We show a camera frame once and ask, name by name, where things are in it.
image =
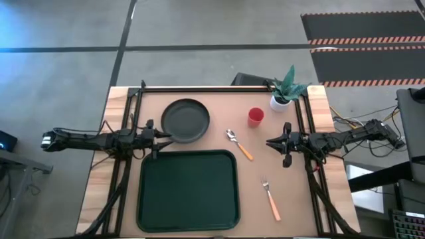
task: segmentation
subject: orange handle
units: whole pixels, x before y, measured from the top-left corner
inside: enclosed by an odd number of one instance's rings
[[[252,157],[252,155],[251,154],[249,154],[248,152],[247,152],[247,150],[243,147],[243,146],[241,146],[241,144],[240,143],[238,143],[238,146],[239,146],[239,148],[240,148],[240,150],[242,150],[242,152],[245,154],[245,156],[249,159],[249,160],[254,160],[254,158]]]
[[[268,199],[270,200],[270,204],[272,205],[274,218],[279,222],[280,221],[280,215],[279,215],[279,212],[278,212],[278,208],[274,204],[274,201],[273,201],[273,198],[272,198],[272,195],[270,194],[270,192],[267,191],[267,193],[268,193]]]

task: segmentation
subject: dark green plastic tray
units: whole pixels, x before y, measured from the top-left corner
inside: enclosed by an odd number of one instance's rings
[[[239,218],[231,152],[160,152],[143,160],[136,220],[144,232],[224,230]]]

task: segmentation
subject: gray floor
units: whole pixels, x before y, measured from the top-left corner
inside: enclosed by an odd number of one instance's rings
[[[2,0],[0,47],[118,46],[129,2]],[[416,9],[413,0],[139,0],[127,45],[306,43],[302,13]],[[53,127],[99,126],[115,58],[115,52],[0,54],[0,129],[19,138],[17,153],[54,165],[52,175],[35,175],[42,192],[28,194],[14,238],[74,233],[92,153],[44,153],[40,139]],[[141,79],[150,86],[229,85],[237,72],[283,78],[292,64],[298,82],[317,83],[308,50],[127,52],[117,85],[138,86]],[[398,88],[327,93],[331,105],[348,117],[395,105]],[[396,122],[401,128],[399,117]],[[377,159],[362,148],[347,156],[377,167],[405,160],[406,152]]]

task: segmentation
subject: red plastic cup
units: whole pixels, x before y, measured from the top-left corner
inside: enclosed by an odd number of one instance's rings
[[[252,108],[248,113],[248,126],[257,127],[264,118],[264,112],[260,108]]]

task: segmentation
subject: fork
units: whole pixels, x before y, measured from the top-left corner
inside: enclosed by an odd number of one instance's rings
[[[263,184],[264,189],[267,191],[268,200],[270,201],[270,205],[272,206],[274,218],[277,221],[280,221],[279,211],[278,211],[278,208],[276,207],[276,205],[274,204],[274,200],[272,198],[272,195],[270,194],[269,185],[268,185],[268,181],[267,181],[266,176],[261,177],[261,183]]]

